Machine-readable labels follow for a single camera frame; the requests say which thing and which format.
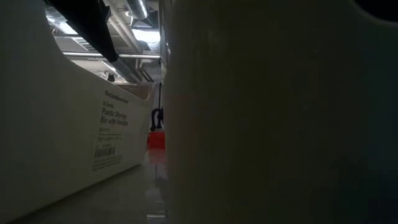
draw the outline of red object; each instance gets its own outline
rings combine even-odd
[[[148,134],[148,150],[163,149],[165,150],[164,132],[153,131]]]

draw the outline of ceiling light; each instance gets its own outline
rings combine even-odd
[[[66,34],[77,34],[77,32],[72,29],[72,27],[70,27],[66,22],[61,22],[58,28]]]
[[[137,40],[145,41],[148,43],[156,43],[160,41],[160,34],[158,30],[138,30],[133,29],[132,32]]]

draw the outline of white object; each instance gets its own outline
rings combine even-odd
[[[154,91],[142,100],[67,60],[41,1],[1,1],[0,13],[5,223],[138,165]]]
[[[157,43],[160,41],[159,30],[139,30],[132,29],[133,34],[137,40],[145,41],[148,43]]]

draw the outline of floor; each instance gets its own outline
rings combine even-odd
[[[147,151],[141,165],[13,223],[169,223],[165,168],[165,151]]]

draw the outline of sticker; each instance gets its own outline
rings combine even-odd
[[[105,169],[123,160],[123,135],[127,132],[128,100],[105,91],[101,101],[99,126],[94,139],[93,171]]]

